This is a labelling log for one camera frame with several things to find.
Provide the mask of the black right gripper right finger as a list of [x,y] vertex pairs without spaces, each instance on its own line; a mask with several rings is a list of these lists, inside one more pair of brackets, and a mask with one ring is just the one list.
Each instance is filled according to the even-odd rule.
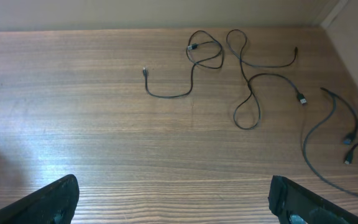
[[358,216],[279,175],[272,177],[268,202],[281,224],[358,224]]

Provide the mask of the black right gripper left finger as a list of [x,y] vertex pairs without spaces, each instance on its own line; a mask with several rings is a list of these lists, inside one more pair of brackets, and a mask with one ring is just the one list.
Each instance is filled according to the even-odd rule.
[[77,178],[66,175],[0,209],[0,224],[70,224],[79,195]]

